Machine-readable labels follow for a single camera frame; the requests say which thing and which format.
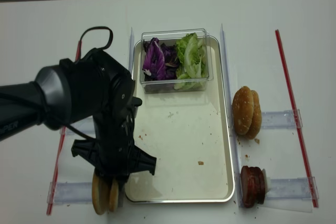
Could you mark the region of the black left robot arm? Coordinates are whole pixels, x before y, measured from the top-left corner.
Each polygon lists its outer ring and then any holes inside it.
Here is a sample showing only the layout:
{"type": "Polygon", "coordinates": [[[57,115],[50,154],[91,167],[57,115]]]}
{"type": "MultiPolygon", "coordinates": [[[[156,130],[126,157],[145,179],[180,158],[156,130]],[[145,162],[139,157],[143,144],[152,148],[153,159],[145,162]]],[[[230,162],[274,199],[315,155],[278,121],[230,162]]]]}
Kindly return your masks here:
{"type": "Polygon", "coordinates": [[[82,59],[62,59],[43,67],[34,81],[1,87],[1,139],[44,124],[51,130],[73,128],[92,117],[95,135],[80,134],[71,153],[95,168],[96,175],[119,183],[130,174],[154,174],[156,158],[135,145],[135,114],[142,100],[123,65],[102,49],[82,59]]]}

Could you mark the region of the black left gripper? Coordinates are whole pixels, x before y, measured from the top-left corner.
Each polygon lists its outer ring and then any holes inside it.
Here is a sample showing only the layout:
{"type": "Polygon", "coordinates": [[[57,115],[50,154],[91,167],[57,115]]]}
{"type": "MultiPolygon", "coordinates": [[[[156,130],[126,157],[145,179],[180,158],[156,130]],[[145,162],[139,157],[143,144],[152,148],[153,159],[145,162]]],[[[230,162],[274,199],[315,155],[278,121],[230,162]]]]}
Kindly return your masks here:
{"type": "Polygon", "coordinates": [[[106,98],[92,116],[95,139],[75,140],[71,153],[94,166],[98,178],[109,182],[109,177],[113,177],[113,183],[123,191],[130,174],[155,174],[156,157],[138,148],[133,137],[135,114],[142,100],[134,97],[135,81],[129,70],[105,51],[94,48],[83,60],[100,71],[106,98]]]}

